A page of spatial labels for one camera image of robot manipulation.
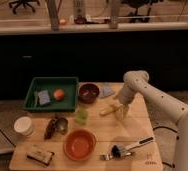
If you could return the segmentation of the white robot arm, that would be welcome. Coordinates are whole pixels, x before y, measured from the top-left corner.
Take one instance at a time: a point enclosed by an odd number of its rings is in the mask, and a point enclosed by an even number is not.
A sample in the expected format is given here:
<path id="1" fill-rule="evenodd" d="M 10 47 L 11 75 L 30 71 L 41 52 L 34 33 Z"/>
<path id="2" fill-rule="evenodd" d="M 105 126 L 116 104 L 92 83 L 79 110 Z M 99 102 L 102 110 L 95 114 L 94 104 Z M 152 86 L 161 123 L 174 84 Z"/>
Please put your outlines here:
<path id="1" fill-rule="evenodd" d="M 178 127 L 172 171 L 188 171 L 188 104 L 170 96 L 148 83 L 147 71 L 128 71 L 124 85 L 117 95 L 120 104 L 130 104 L 136 93 L 163 110 Z"/>

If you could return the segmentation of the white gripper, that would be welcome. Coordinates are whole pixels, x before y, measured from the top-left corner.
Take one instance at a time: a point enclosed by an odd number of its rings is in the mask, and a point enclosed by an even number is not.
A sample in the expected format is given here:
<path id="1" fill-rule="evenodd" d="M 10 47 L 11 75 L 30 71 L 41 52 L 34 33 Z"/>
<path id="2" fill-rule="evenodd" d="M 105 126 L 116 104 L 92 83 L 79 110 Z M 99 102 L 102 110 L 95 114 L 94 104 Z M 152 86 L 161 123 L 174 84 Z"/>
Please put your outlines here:
<path id="1" fill-rule="evenodd" d="M 117 100 L 121 104 L 118 103 L 118 104 L 114 105 L 114 109 L 115 109 L 114 112 L 118 112 L 120 110 L 122 119 L 126 118 L 127 113 L 129 111 L 128 105 L 132 103 L 132 101 L 135 97 L 135 94 L 136 94 L 136 92 L 126 84 L 124 84 L 123 87 L 118 92 Z"/>

